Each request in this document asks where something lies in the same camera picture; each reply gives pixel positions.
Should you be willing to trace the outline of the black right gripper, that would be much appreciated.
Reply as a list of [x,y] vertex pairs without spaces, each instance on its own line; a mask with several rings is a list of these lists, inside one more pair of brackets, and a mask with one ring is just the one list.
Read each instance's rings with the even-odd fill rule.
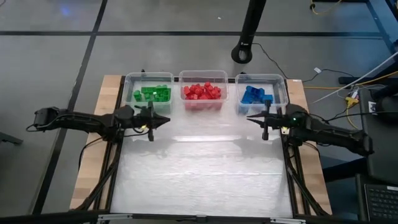
[[[286,107],[284,114],[275,114],[269,113],[271,107],[271,100],[264,101],[265,110],[261,111],[258,114],[249,115],[247,116],[249,121],[252,121],[258,124],[263,132],[262,132],[262,139],[267,141],[269,139],[269,132],[268,126],[272,129],[280,129],[282,127],[285,128],[294,128],[299,126],[300,124],[300,107]],[[268,116],[267,122],[259,121],[252,118],[265,118]]]

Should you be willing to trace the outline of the clear plastic bin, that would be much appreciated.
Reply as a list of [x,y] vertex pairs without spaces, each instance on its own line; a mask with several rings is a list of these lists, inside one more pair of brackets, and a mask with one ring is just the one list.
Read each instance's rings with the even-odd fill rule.
[[[174,87],[174,76],[169,72],[131,72],[125,77],[122,105],[128,105],[133,108],[135,114],[140,112],[140,109],[135,108],[138,106],[147,106],[144,98],[144,93],[141,92],[142,87],[157,85],[167,85],[171,89],[171,97],[168,102],[154,102],[154,109],[157,114],[167,115],[172,112],[172,101],[173,101],[173,87]],[[136,102],[133,97],[133,92],[139,90],[142,93],[142,101]]]
[[[184,70],[178,76],[180,84],[180,99],[188,111],[219,111],[229,98],[228,75],[223,70]],[[214,100],[204,87],[206,82],[210,82],[213,88],[221,89],[221,99]],[[185,86],[200,85],[204,90],[203,94],[208,95],[209,100],[186,100],[183,93]]]
[[278,109],[284,108],[289,103],[285,81],[278,74],[239,74],[235,78],[236,89],[236,110],[239,115],[252,115],[265,110],[262,104],[242,104],[241,99],[246,91],[247,86],[254,88],[263,88],[265,95],[274,97],[271,103],[270,112],[276,113]]

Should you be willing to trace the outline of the black monitor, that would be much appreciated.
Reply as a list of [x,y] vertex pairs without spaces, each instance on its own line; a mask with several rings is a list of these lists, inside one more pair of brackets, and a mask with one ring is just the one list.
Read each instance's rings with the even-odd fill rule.
[[[362,113],[369,112],[371,90],[359,91]],[[367,158],[368,175],[374,179],[398,185],[398,124],[389,124],[373,114],[361,115],[364,131],[373,140],[373,151]]]

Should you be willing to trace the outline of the grey furniture foot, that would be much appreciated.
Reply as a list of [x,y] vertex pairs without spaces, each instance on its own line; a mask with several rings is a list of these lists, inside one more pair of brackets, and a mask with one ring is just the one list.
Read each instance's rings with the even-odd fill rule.
[[13,145],[21,145],[23,143],[23,140],[0,132],[0,142],[9,142]]

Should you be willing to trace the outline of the dark metal beam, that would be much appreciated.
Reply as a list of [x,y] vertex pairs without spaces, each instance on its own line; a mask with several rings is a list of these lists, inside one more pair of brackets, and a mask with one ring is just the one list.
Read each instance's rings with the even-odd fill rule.
[[391,54],[394,54],[396,52],[394,44],[391,42],[391,39],[389,37],[389,35],[387,34],[382,21],[380,20],[376,10],[374,9],[373,5],[371,4],[371,0],[366,0],[366,5],[374,19],[374,22],[376,23],[376,26],[379,30],[379,33],[381,34],[381,37],[386,45],[386,47],[388,48],[389,52]]

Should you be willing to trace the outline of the black laptop keyboard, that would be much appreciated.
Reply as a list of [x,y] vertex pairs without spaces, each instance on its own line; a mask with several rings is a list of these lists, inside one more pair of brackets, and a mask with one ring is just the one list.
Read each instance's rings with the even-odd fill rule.
[[358,219],[370,224],[398,224],[398,186],[355,175]]

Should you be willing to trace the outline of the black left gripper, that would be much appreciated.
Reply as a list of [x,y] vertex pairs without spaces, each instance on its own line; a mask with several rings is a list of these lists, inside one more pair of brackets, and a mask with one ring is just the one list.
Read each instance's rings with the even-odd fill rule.
[[123,107],[123,128],[134,129],[146,126],[148,130],[148,139],[150,142],[154,141],[154,130],[170,121],[170,118],[159,115],[155,112],[154,103],[149,101],[147,106],[138,106],[140,109],[138,114],[134,114],[131,107]]

